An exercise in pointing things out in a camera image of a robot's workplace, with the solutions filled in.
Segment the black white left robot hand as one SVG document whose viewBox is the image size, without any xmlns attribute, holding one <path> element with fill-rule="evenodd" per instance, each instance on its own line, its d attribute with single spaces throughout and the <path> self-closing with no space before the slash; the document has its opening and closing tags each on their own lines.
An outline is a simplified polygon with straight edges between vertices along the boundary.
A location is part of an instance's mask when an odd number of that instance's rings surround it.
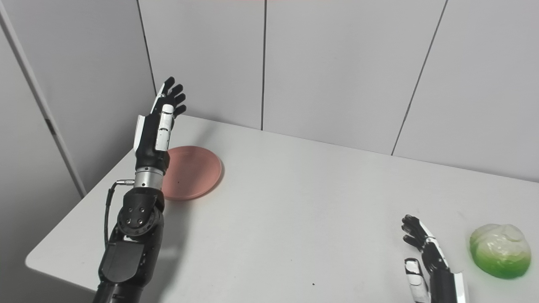
<svg viewBox="0 0 539 303">
<path fill-rule="evenodd" d="M 166 173 L 170 163 L 170 135 L 175 119 L 187 109 L 183 104 L 185 100 L 183 86 L 175 84 L 174 77 L 169 77 L 157 92 L 150 113 L 137 117 L 133 142 L 136 170 L 150 167 Z"/>
</svg>

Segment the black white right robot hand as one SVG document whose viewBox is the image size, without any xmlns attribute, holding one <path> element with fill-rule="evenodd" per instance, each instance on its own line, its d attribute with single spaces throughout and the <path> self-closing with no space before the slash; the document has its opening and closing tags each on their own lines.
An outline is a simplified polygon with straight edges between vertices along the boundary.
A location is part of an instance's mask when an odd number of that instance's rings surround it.
<svg viewBox="0 0 539 303">
<path fill-rule="evenodd" d="M 466 284 L 462 272 L 453 273 L 437 238 L 410 214 L 402 218 L 404 242 L 415 247 L 421 259 L 406 258 L 404 268 L 415 303 L 467 303 Z"/>
</svg>

